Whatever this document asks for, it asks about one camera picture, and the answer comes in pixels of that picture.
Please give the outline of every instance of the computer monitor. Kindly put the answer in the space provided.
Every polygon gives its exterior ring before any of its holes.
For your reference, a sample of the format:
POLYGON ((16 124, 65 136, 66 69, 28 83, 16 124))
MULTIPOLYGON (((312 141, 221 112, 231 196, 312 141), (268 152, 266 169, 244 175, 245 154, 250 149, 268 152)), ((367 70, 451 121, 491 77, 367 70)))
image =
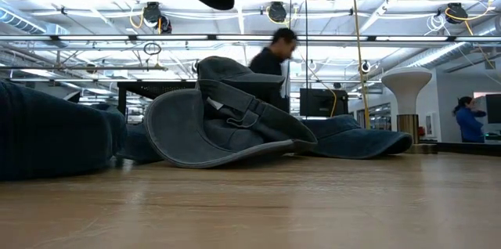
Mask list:
POLYGON ((485 112, 489 124, 501 124, 501 94, 485 96, 485 112))
MULTIPOLYGON (((335 115, 348 114, 348 94, 344 90, 333 90, 337 102, 335 115)), ((301 88, 299 90, 299 114, 309 117, 330 117, 334 105, 334 96, 328 89, 301 88)))

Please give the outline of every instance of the gray hat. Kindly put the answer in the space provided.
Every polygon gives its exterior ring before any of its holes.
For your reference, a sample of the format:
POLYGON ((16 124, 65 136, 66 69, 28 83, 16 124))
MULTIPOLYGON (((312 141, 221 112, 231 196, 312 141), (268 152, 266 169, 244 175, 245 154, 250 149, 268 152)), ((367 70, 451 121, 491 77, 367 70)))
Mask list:
POLYGON ((252 83, 261 85, 282 85, 285 77, 273 74, 258 74, 230 58, 211 56, 198 63, 199 80, 222 81, 227 85, 252 83))
POLYGON ((248 157, 304 152, 317 143, 296 118, 212 80, 199 80, 197 89, 157 97, 144 124, 156 152, 181 168, 212 168, 248 157))
POLYGON ((312 153, 324 157, 371 159, 403 153, 413 144, 412 136, 403 132, 361 128, 351 115, 304 120, 303 124, 319 141, 312 153))

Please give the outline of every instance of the desk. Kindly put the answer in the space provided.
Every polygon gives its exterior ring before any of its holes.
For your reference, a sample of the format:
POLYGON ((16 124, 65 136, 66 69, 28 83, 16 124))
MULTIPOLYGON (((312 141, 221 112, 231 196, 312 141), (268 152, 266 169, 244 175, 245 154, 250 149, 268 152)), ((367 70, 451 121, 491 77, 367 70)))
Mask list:
POLYGON ((283 157, 213 170, 165 162, 0 183, 2 247, 499 247, 501 158, 283 157))

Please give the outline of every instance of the lamp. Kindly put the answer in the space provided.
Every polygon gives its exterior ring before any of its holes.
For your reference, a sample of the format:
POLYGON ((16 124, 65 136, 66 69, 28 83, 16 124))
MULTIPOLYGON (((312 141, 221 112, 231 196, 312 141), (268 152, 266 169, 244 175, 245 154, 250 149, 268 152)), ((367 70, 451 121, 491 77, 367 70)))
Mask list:
POLYGON ((416 115, 416 99, 421 89, 431 80, 431 72, 422 67, 403 67, 388 71, 382 78, 397 99, 397 129, 413 136, 419 142, 419 118, 416 115))

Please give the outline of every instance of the dark blue fabric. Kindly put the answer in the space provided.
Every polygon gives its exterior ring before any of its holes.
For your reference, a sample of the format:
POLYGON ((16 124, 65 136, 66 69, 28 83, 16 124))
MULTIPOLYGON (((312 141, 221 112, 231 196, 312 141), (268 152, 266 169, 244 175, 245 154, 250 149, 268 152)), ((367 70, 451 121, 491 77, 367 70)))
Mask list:
POLYGON ((303 120, 319 144, 311 155, 343 159, 371 159, 405 152, 413 144, 411 135, 402 132, 367 130, 350 115, 326 120, 303 120))
POLYGON ((0 81, 0 180, 78 175, 105 168, 124 146, 124 116, 0 81))
POLYGON ((162 157, 157 154, 146 137, 144 124, 128 124, 127 140, 125 148, 122 149, 117 157, 134 160, 138 163, 153 163, 162 161, 162 157))
POLYGON ((485 112, 476 111, 463 107, 456 112, 456 121, 461 128, 461 136, 463 139, 473 143, 483 143, 484 133, 482 132, 483 124, 476 117, 485 117, 485 112))

